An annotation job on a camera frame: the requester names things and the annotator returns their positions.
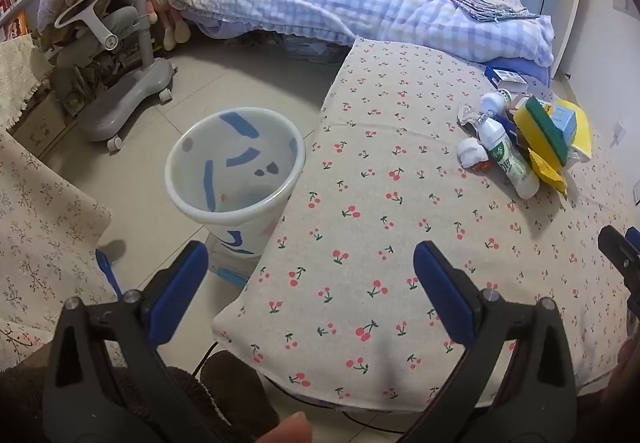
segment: floral fabric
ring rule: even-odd
[[[0,132],[0,369],[53,333],[66,298],[112,301],[95,262],[111,213]]]
[[[523,303],[553,297],[579,385],[610,371],[627,292],[596,238],[630,224],[620,179],[597,134],[566,201],[546,185],[523,201],[496,166],[466,172],[456,111],[489,90],[480,66],[357,40],[254,275],[213,321],[223,346],[295,394],[423,410],[463,352],[414,274],[415,245],[431,239],[480,289]],[[512,350],[505,344],[482,401]]]

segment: trash can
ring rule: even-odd
[[[224,110],[174,145],[164,183],[187,217],[205,225],[234,257],[259,257],[305,164],[305,143],[287,118],[266,108]]]

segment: tablecloth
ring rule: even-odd
[[[616,365],[627,293],[598,251],[630,224],[607,149],[517,197],[497,167],[462,169],[458,104],[492,90],[481,66],[409,44],[358,39],[331,87],[302,176],[258,267],[212,323],[217,340],[288,391],[344,407],[419,411],[463,353],[412,267],[431,239],[479,287],[553,297],[577,384]],[[506,343],[481,401],[490,401]]]

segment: blue and white plaid quilt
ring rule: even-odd
[[[216,38],[252,29],[353,44],[356,36],[428,46],[473,62],[553,61],[551,17],[476,22],[449,0],[170,0]],[[520,0],[497,0],[519,6]]]

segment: white handle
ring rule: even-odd
[[[105,26],[95,14],[94,6],[95,6],[95,3],[98,2],[99,0],[92,1],[92,3],[89,4],[89,6],[87,6],[86,8],[84,8],[81,12],[77,13],[76,15],[69,18],[68,20],[62,22],[66,17],[66,15],[71,10],[73,10],[79,4],[82,4],[85,1],[87,0],[79,0],[78,2],[73,4],[73,6],[64,10],[62,14],[54,22],[54,26],[56,28],[63,28],[71,24],[72,22],[81,20],[89,27],[91,32],[100,41],[100,44],[102,44],[102,47],[104,47],[107,51],[111,51],[115,49],[118,45],[118,37],[113,33],[111,33],[111,31],[107,28],[107,26]]]

